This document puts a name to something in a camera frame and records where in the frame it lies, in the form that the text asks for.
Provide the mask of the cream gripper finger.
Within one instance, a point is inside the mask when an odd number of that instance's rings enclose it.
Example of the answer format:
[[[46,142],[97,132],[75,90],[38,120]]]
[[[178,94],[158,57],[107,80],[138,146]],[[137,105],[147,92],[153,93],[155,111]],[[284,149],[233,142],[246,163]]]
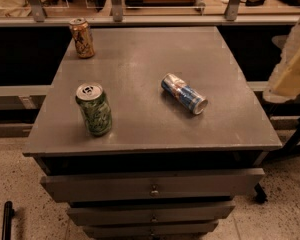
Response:
[[[282,48],[281,61],[268,79],[263,99],[271,103],[294,100],[300,94],[300,19]]]

